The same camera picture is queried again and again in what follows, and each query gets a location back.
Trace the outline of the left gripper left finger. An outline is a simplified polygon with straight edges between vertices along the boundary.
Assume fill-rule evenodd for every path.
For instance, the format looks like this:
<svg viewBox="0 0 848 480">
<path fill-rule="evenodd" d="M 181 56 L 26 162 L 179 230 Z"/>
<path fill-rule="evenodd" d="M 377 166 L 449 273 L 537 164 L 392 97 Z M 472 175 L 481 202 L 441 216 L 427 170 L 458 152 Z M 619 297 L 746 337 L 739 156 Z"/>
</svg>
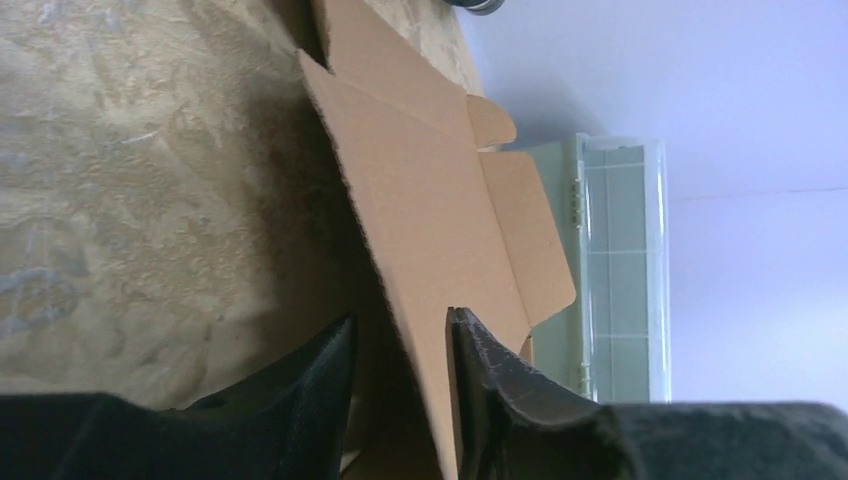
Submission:
<svg viewBox="0 0 848 480">
<path fill-rule="evenodd" d="M 99 393 L 5 395 L 5 479 L 336 479 L 357 357 L 347 314 L 184 409 Z"/>
</svg>

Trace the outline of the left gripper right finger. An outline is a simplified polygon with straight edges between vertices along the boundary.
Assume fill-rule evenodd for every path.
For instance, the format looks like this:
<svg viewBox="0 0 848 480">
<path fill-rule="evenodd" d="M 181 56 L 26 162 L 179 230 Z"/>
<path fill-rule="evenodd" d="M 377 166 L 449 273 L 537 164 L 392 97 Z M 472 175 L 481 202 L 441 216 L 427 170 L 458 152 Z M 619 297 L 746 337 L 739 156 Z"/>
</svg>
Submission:
<svg viewBox="0 0 848 480">
<path fill-rule="evenodd" d="M 805 402 L 599 404 L 447 312 L 463 479 L 843 479 L 847 417 Z"/>
</svg>

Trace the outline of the brown cardboard box sheet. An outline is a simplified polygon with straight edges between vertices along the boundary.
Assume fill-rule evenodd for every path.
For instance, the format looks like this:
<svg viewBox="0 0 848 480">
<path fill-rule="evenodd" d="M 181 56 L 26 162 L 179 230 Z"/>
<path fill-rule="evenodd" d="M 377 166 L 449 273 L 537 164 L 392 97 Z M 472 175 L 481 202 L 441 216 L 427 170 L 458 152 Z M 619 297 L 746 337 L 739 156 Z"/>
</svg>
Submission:
<svg viewBox="0 0 848 480">
<path fill-rule="evenodd" d="M 370 5 L 314 5 L 327 62 L 299 62 L 423 400 L 442 479 L 459 475 L 446 313 L 509 350 L 571 305 L 574 282 L 510 116 L 446 78 Z"/>
</svg>

